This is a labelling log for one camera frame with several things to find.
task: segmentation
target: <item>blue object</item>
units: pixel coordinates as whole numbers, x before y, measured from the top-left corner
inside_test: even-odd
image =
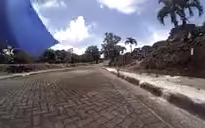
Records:
[[[48,32],[30,0],[0,0],[0,45],[38,57],[58,43]]]

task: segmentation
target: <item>road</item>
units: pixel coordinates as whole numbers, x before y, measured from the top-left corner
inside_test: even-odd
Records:
[[[93,66],[1,80],[0,128],[205,128],[205,121]]]

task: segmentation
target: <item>paver road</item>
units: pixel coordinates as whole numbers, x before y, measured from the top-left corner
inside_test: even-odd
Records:
[[[0,128],[172,127],[104,72],[84,68],[0,81]]]

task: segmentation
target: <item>curb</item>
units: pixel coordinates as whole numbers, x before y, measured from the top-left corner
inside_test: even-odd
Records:
[[[63,68],[63,69],[54,69],[54,70],[42,70],[42,71],[37,71],[37,72],[11,74],[11,75],[0,76],[0,80],[11,79],[11,78],[18,78],[18,77],[25,77],[25,76],[31,76],[31,75],[37,75],[37,74],[42,74],[42,73],[58,72],[58,71],[70,71],[70,70],[73,70],[73,68]]]
[[[109,71],[109,72],[111,72],[112,74],[115,74],[115,75],[118,74],[115,71]],[[169,103],[171,103],[179,108],[182,108],[182,109],[188,111],[189,113],[197,115],[198,117],[205,120],[205,102],[204,103],[195,102],[190,97],[188,97],[186,95],[183,95],[180,93],[170,92],[167,89],[157,87],[157,86],[150,84],[150,83],[147,83],[147,82],[140,83],[140,80],[129,77],[129,76],[125,76],[123,74],[119,74],[118,77],[120,77],[120,78],[134,84],[134,85],[140,86],[142,89],[149,91],[151,94],[158,96],[158,97],[162,97],[166,101],[168,101]]]

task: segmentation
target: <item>sky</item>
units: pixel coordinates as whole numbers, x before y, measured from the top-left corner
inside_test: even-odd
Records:
[[[112,32],[122,38],[119,45],[125,46],[127,37],[133,37],[138,45],[152,45],[167,39],[173,25],[169,18],[165,25],[157,20],[162,8],[158,0],[42,0],[32,2],[38,16],[59,43],[55,50],[73,48],[77,54],[84,53],[89,45],[101,48],[104,33]],[[201,25],[204,14],[188,17],[190,23]]]

